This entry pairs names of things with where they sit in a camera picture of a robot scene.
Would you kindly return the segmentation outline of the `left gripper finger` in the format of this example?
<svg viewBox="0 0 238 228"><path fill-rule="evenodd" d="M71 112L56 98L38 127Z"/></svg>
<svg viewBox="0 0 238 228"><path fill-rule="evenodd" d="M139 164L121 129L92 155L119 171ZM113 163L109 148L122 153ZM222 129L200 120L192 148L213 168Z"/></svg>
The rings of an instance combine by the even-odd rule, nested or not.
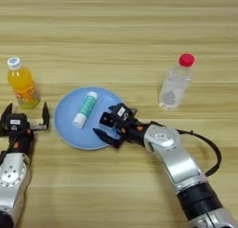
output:
<svg viewBox="0 0 238 228"><path fill-rule="evenodd" d="M42 118L43 118L43 124L48 126L49 120L50 120L50 114L49 114L49 110L46 103L44 103L44 106L43 106Z"/></svg>
<svg viewBox="0 0 238 228"><path fill-rule="evenodd" d="M12 107L13 104L10 103L6 109L4 110L4 112L2 113L2 116L0 118L0 128L3 129L7 126L7 117L12 114Z"/></svg>

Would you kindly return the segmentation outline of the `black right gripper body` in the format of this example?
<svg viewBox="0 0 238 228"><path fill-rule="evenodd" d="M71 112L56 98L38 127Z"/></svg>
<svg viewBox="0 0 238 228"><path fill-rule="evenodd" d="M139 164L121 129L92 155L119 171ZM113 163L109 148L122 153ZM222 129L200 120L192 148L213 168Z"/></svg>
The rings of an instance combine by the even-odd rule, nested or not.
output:
<svg viewBox="0 0 238 228"><path fill-rule="evenodd" d="M144 136L149 126L149 123L133 121L124 125L117 125L116 128L121 142L127 141L143 145Z"/></svg>

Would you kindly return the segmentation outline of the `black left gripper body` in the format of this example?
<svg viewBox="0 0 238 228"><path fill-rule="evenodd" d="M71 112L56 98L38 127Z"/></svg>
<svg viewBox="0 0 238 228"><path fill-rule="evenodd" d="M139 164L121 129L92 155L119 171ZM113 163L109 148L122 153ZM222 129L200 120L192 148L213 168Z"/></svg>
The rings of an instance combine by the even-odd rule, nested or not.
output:
<svg viewBox="0 0 238 228"><path fill-rule="evenodd" d="M0 137L9 137L8 153L29 153L34 140L33 133L47 129L47 125L29 126L16 131L7 131L5 128L0 128Z"/></svg>

